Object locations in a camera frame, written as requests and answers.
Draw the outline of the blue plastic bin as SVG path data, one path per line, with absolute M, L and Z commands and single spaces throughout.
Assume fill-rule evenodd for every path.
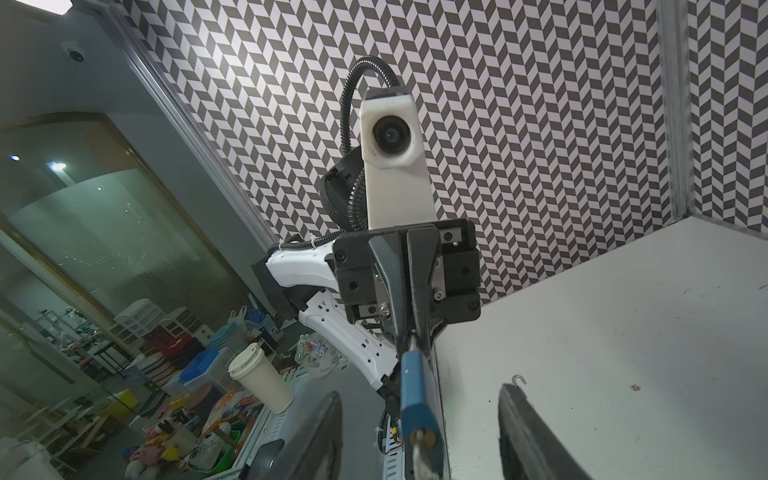
M 180 382 L 186 384 L 205 374 L 219 354 L 220 352 L 216 348 L 207 349 L 197 354 L 179 375 Z

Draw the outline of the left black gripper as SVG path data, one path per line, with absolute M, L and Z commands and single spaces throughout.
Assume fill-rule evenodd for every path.
M 332 255 L 349 321 L 376 317 L 399 354 L 428 354 L 446 326 L 481 315 L 480 252 L 467 219 L 344 233 Z

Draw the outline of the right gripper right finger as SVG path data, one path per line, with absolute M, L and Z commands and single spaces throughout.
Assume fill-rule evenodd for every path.
M 590 479 L 528 402 L 520 387 L 513 384 L 501 387 L 498 422 L 505 479 Z

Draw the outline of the white paper cup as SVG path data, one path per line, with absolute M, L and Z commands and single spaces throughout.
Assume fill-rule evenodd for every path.
M 274 414 L 284 412 L 293 401 L 286 381 L 256 343 L 232 359 L 228 373 Z

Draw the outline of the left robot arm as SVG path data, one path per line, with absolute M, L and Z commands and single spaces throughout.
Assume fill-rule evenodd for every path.
M 254 270 L 279 310 L 328 339 L 392 416 L 434 422 L 433 344 L 481 311 L 476 229 L 438 218 L 416 102 L 384 60 L 352 64 L 339 127 L 340 160 L 318 186 L 336 230 L 285 240 Z

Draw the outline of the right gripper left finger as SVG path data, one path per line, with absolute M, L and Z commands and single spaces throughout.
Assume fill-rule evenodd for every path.
M 343 449 L 343 407 L 338 392 L 325 395 L 269 467 L 246 466 L 240 479 L 338 479 Z

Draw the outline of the blue padlock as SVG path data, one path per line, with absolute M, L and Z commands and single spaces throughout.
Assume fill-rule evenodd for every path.
M 445 442 L 438 383 L 412 335 L 401 357 L 401 427 L 408 479 L 443 479 Z

